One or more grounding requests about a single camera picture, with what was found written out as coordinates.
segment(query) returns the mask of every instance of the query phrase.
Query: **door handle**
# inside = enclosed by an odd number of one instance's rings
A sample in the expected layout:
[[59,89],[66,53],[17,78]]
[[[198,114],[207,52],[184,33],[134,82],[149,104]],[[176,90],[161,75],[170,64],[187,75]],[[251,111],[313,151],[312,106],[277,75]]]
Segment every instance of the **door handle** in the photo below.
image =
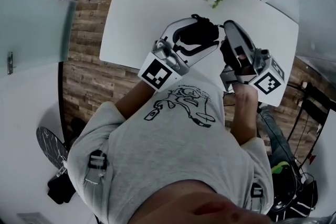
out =
[[7,74],[13,74],[13,52],[9,52],[8,53],[8,57],[7,57]]

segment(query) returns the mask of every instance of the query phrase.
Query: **white wall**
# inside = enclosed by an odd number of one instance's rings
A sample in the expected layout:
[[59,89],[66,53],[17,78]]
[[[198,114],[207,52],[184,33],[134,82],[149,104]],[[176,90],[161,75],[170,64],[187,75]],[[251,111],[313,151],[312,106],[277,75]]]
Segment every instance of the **white wall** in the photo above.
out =
[[336,86],[336,0],[263,0],[299,24],[296,55]]
[[43,125],[62,137],[57,77],[54,63],[0,78],[0,218],[6,224],[22,223],[16,214],[30,212],[53,224],[96,222],[77,194],[62,205],[47,196],[57,169],[40,149],[36,129]]
[[304,164],[305,172],[314,177],[318,188],[318,202],[316,209],[310,214],[311,217],[329,216],[336,211],[335,121],[336,112],[331,110],[312,152],[316,157],[311,165],[309,161]]

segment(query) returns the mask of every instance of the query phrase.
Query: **gray t-shirt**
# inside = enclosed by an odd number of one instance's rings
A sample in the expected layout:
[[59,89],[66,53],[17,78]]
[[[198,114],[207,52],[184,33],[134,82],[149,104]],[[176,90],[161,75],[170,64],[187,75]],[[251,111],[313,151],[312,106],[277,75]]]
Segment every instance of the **gray t-shirt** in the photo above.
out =
[[[96,150],[106,153],[108,167],[93,184],[86,179],[102,172],[88,167]],[[102,104],[69,153],[68,173],[105,224],[126,224],[156,191],[187,179],[200,180],[247,209],[252,184],[258,183],[264,192],[261,212],[273,203],[262,139],[239,146],[224,127],[223,92],[196,72],[155,94],[127,121],[113,103]]]

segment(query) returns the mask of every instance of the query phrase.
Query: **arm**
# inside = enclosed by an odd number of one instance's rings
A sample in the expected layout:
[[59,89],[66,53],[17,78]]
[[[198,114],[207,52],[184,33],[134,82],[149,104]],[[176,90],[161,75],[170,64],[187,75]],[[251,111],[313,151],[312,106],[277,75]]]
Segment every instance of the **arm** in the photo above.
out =
[[140,81],[115,104],[115,107],[127,120],[152,98],[154,92],[155,90],[146,82]]
[[239,145],[243,145],[257,136],[258,91],[244,84],[235,84],[233,87],[236,107],[231,133]]

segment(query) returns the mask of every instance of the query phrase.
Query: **person's leg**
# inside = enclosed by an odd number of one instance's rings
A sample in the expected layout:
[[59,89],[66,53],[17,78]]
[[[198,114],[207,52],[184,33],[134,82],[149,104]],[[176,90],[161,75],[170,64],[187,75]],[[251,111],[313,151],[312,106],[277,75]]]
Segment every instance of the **person's leg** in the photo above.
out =
[[271,143],[272,156],[269,160],[271,167],[283,161],[288,163],[295,162],[295,157],[290,150],[287,139],[284,137],[267,106],[261,108],[258,116],[265,127]]

